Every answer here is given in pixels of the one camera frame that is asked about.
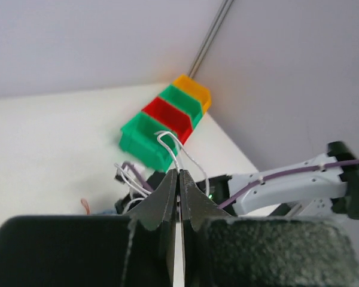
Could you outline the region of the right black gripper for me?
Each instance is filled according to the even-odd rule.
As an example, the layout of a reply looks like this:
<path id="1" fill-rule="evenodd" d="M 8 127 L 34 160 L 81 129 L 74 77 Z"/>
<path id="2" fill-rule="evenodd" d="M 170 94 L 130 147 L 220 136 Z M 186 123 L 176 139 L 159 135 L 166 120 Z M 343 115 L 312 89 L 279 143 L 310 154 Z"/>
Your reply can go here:
<path id="1" fill-rule="evenodd" d="M 132 172 L 132 179 L 135 180 L 141 188 L 153 192 L 158 188 L 165 175 L 165 172 L 153 172 L 146 178 L 139 172 Z M 117 172 L 115 180 L 122 184 L 130 183 L 133 187 L 129 187 L 129 193 L 114 204 L 117 214 L 120 215 L 134 208 L 148 196 L 148 193 L 145 191 L 143 191 L 144 195 L 140 194 L 131 180 L 125 175 L 124 177 L 125 180 L 122 178 L 122 174 Z"/>

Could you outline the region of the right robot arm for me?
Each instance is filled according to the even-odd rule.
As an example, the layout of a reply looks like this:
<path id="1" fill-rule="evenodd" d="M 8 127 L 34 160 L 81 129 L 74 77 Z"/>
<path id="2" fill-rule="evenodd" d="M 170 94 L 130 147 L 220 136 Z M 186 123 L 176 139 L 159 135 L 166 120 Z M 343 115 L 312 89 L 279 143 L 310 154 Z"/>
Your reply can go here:
<path id="1" fill-rule="evenodd" d="M 194 182 L 183 176 L 182 219 L 245 216 L 275 206 L 272 216 L 338 216 L 359 220 L 359 158 L 344 142 L 294 165 L 265 172 L 220 175 Z"/>

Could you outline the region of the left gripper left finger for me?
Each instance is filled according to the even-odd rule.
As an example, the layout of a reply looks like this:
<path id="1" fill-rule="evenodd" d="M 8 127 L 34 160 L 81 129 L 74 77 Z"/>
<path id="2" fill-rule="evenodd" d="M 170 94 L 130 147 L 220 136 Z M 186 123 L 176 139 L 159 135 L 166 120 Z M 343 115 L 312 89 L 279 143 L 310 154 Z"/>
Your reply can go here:
<path id="1" fill-rule="evenodd" d="M 178 172 L 124 215 L 16 216 L 0 286 L 172 286 Z"/>

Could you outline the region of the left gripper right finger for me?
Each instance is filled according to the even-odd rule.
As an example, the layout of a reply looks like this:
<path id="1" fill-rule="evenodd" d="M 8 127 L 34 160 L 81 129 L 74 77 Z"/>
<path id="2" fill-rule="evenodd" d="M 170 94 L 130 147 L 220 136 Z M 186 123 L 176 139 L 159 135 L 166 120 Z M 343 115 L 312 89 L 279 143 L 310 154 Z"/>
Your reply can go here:
<path id="1" fill-rule="evenodd" d="M 319 218 L 234 217 L 179 173 L 185 286 L 359 286 L 344 229 Z"/>

